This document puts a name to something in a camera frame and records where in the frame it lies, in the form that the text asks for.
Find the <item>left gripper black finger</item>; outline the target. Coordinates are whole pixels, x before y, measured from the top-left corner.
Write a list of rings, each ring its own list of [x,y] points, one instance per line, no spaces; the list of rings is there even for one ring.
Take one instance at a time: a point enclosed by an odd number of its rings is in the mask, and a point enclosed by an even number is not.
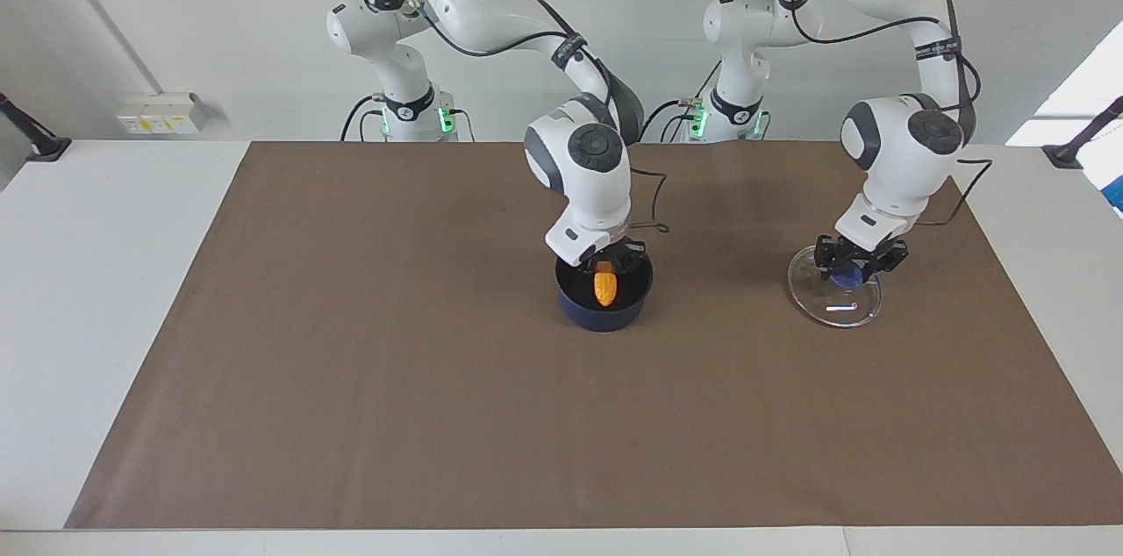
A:
[[[858,283],[859,266],[855,263],[858,249],[859,247],[847,238],[819,236],[813,250],[819,276],[832,283]]]
[[[909,245],[900,238],[891,238],[868,253],[862,266],[862,277],[870,279],[875,274],[894,271],[907,256]]]

